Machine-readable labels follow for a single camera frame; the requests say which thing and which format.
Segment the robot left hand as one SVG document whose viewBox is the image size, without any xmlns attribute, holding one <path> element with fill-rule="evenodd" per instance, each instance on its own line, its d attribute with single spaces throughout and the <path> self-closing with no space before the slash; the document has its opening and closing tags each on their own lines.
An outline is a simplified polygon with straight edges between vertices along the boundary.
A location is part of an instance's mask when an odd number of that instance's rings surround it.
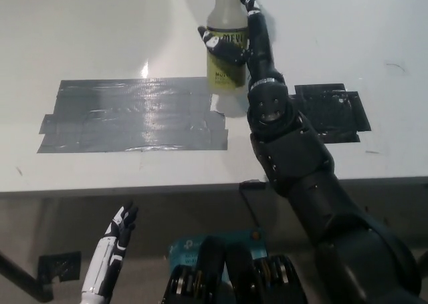
<svg viewBox="0 0 428 304">
<path fill-rule="evenodd" d="M 81 291 L 81 302 L 109 303 L 126 254 L 138 207 L 121 206 L 98 241 Z"/>
</svg>

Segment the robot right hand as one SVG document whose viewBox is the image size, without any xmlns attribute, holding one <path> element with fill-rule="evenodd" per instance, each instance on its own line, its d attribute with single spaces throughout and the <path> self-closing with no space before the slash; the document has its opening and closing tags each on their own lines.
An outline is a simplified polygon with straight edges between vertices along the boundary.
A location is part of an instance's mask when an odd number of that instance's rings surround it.
<svg viewBox="0 0 428 304">
<path fill-rule="evenodd" d="M 198 32 L 208 51 L 207 75 L 215 89 L 235 89 L 268 82 L 284 82 L 274 67 L 272 47 L 265 17 L 256 0 L 216 0 L 208 26 Z"/>
</svg>

